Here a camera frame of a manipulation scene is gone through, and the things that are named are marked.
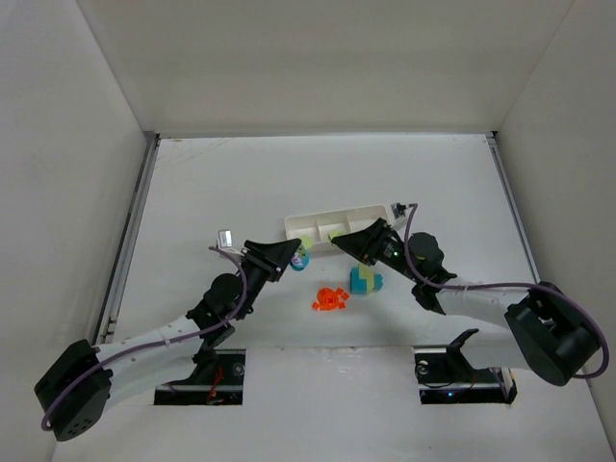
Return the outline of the teal frog lego brick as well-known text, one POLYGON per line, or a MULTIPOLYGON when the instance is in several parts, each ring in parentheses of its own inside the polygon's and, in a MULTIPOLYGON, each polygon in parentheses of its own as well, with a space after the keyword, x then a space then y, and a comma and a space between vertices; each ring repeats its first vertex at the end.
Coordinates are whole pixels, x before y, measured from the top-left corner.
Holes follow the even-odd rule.
POLYGON ((297 251, 291 259, 290 266, 295 271, 303 271, 310 262, 310 256, 307 253, 297 251))

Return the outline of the lime green curved lego brick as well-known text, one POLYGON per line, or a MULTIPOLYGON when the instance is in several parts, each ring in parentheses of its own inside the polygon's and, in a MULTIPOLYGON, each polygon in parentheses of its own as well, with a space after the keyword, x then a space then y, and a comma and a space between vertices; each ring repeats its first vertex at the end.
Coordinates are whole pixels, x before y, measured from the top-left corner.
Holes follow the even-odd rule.
POLYGON ((337 237, 343 236, 345 233, 342 231, 334 230, 328 233, 327 237, 329 241, 333 241, 337 237))

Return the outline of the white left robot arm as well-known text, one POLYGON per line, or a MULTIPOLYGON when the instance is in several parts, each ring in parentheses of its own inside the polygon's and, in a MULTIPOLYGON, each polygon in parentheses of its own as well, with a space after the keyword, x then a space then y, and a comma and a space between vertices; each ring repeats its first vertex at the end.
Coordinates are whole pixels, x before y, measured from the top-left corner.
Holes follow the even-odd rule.
POLYGON ((259 293, 281 278, 300 246, 300 239, 247 241, 239 258, 222 251, 236 271, 217 276, 186 314, 123 341, 92 345, 82 339, 67 346, 34 387, 41 429, 69 441, 133 395, 209 372, 234 321, 252 312, 259 293))

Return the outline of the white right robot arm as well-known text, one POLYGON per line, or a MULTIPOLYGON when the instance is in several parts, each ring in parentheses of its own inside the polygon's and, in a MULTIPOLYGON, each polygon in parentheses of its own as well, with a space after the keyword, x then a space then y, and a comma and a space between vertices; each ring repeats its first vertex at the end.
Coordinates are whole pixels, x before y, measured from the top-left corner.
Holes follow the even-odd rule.
POLYGON ((609 347, 597 323, 551 283, 471 283, 445 269, 434 236, 399 234, 382 218, 331 242, 362 264, 381 263, 411 280, 411 294, 426 311, 504 329, 502 337, 488 341, 477 330, 465 332, 453 346, 463 366, 526 369, 555 386, 596 378, 609 366, 609 347))

